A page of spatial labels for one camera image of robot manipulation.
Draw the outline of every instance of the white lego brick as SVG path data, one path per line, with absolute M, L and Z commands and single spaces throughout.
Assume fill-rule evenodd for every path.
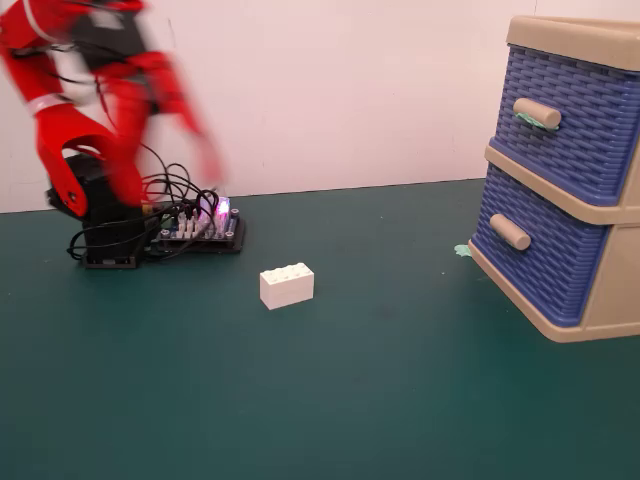
M 315 276 L 304 264 L 267 270 L 260 274 L 260 299 L 273 310 L 313 298 Z

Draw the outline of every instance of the blue wicker drawer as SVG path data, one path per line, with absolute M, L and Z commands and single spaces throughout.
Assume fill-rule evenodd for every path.
M 562 114 L 555 131 L 517 118 L 528 98 Z M 640 72 L 511 46 L 490 144 L 579 199 L 617 205 L 638 137 Z
M 519 251 L 490 226 L 502 214 L 531 237 Z M 581 222 L 489 165 L 474 245 L 553 324 L 580 323 L 608 226 Z

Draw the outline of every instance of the green tape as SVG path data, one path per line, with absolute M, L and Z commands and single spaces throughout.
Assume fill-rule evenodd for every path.
M 558 128 L 560 128 L 560 127 L 547 128 L 543 124 L 541 124 L 539 121 L 537 121 L 535 118 L 531 117 L 528 113 L 516 113 L 516 117 L 518 117 L 520 120 L 524 120 L 525 122 L 527 122 L 530 125 L 533 125 L 534 127 L 543 128 L 544 130 L 555 131 Z
M 471 250 L 469 250 L 468 245 L 456 245 L 455 247 L 456 255 L 460 255 L 461 257 L 470 257 Z

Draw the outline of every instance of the green table surface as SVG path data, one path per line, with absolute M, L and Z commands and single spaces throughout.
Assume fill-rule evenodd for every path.
M 544 338 L 454 246 L 481 181 L 239 198 L 235 256 L 89 271 L 0 216 L 0 479 L 640 477 L 640 338 Z M 259 272 L 315 298 L 268 311 Z

